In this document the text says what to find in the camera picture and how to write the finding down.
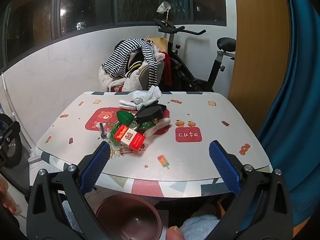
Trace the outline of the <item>person's left hand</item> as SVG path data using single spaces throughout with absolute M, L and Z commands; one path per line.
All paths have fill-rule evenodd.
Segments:
M 13 215 L 19 216 L 22 212 L 21 207 L 15 203 L 14 199 L 8 192 L 9 185 L 7 181 L 1 177 L 0 178 L 0 191 L 1 191 L 1 203 L 7 208 Z

